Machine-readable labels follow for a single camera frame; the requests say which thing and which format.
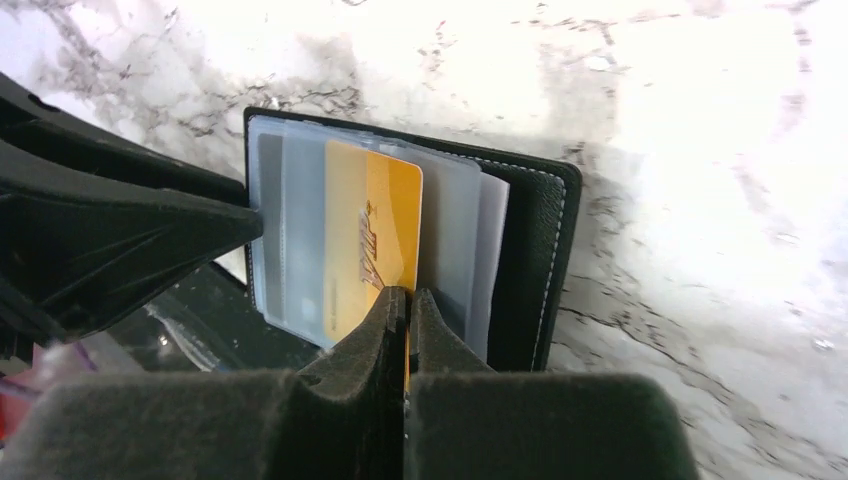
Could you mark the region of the orange gold VIP card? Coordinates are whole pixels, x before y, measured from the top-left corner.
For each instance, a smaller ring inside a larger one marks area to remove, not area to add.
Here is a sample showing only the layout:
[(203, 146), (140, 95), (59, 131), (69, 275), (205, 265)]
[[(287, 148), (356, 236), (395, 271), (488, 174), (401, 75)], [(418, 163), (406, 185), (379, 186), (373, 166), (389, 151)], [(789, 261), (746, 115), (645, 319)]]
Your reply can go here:
[(385, 287), (418, 277), (423, 173), (361, 146), (325, 145), (324, 333), (351, 333)]

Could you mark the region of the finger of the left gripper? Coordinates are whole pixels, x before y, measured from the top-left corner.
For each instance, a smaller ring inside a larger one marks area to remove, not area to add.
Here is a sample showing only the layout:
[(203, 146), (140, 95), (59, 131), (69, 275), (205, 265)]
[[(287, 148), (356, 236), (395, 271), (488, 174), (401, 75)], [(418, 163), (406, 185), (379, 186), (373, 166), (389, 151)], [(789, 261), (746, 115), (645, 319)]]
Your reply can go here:
[(261, 231), (249, 208), (178, 192), (4, 194), (1, 320), (31, 338), (102, 330)]
[(1, 140), (98, 177), (246, 206), (237, 180), (188, 164), (95, 127), (1, 76)]

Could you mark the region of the black leather card holder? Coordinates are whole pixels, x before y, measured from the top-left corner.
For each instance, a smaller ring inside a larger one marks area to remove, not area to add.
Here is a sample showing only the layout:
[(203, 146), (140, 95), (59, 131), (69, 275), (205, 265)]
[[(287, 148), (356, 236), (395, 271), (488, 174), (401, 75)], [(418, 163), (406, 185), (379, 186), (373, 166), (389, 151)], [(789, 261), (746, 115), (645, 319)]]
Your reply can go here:
[(580, 204), (582, 175), (570, 163), (349, 120), (247, 107), (243, 118), (279, 118), (368, 132), (470, 159), (510, 186), (494, 285), (487, 363), (496, 371), (547, 366)]

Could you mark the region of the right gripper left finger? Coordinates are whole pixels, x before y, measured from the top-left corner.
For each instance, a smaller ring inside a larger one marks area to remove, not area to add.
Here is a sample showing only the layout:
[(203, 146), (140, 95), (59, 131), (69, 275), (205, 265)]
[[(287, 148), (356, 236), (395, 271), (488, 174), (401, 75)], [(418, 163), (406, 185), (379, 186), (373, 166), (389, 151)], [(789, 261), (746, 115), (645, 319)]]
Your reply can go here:
[(5, 479), (399, 479), (407, 295), (300, 371), (88, 374), (41, 394)]

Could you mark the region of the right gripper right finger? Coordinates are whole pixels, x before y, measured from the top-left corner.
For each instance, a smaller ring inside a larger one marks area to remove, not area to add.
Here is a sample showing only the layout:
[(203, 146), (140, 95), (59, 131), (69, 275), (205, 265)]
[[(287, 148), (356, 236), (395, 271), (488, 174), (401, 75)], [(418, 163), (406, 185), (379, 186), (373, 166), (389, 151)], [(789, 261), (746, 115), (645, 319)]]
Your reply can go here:
[(498, 373), (445, 324), (432, 294), (411, 306), (408, 479), (695, 479), (678, 411), (632, 374)]

